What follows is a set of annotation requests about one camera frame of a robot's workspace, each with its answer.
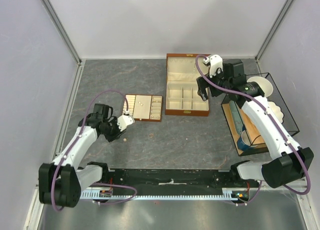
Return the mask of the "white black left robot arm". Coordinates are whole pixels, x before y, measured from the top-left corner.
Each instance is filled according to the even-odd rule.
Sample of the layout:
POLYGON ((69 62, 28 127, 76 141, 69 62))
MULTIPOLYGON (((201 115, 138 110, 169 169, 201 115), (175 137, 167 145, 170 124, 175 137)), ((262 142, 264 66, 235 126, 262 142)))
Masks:
POLYGON ((119 139, 134 121, 129 109, 116 117, 111 106, 96 103, 93 112, 78 123, 73 138, 64 150, 51 163, 43 163, 39 167, 39 201, 52 205, 58 211, 64 207, 73 208, 89 186, 94 183, 99 187, 106 186, 110 181, 106 163, 90 162, 84 168, 79 165, 100 135, 110 143, 119 139))

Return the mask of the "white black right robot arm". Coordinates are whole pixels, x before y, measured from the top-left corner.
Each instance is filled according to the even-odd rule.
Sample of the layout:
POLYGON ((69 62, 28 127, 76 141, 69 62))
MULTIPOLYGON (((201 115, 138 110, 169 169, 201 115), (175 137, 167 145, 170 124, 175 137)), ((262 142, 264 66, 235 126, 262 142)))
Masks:
POLYGON ((243 62, 239 59, 223 61, 217 54, 201 54, 196 58, 202 58, 203 64, 209 68, 208 73, 204 74, 199 61, 195 62, 200 74, 196 80, 197 94, 206 101, 207 89, 213 97, 227 93, 256 127, 271 157, 269 162, 244 161, 234 164, 234 171, 229 174, 230 183, 240 187, 247 180, 257 180, 266 182, 272 188, 284 186, 290 190, 289 183, 305 178, 306 190, 301 194, 309 193, 311 179, 308 169, 314 158, 313 151, 309 147, 301 147, 288 133, 272 111, 262 86, 256 81, 247 81, 243 62))

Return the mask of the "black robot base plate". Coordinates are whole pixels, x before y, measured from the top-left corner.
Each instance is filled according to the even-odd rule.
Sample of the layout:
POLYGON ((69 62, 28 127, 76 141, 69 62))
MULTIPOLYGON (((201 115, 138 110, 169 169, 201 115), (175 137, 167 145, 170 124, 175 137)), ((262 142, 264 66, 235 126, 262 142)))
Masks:
POLYGON ((248 190, 257 188, 255 180, 236 178, 229 170, 214 169, 125 169, 109 170, 104 180, 96 186, 111 184, 105 191, 133 195, 137 193, 182 194, 182 193, 218 193, 222 188, 248 190))

